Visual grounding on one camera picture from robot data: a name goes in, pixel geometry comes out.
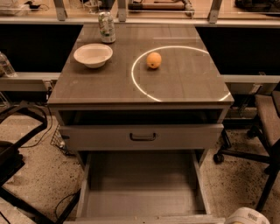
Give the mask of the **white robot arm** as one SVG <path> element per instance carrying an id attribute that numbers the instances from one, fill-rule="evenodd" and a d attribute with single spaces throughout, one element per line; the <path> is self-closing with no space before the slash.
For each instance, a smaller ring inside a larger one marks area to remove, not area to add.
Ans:
<path id="1" fill-rule="evenodd" d="M 240 207 L 226 218 L 224 224 L 270 224 L 270 222 L 255 209 Z"/>

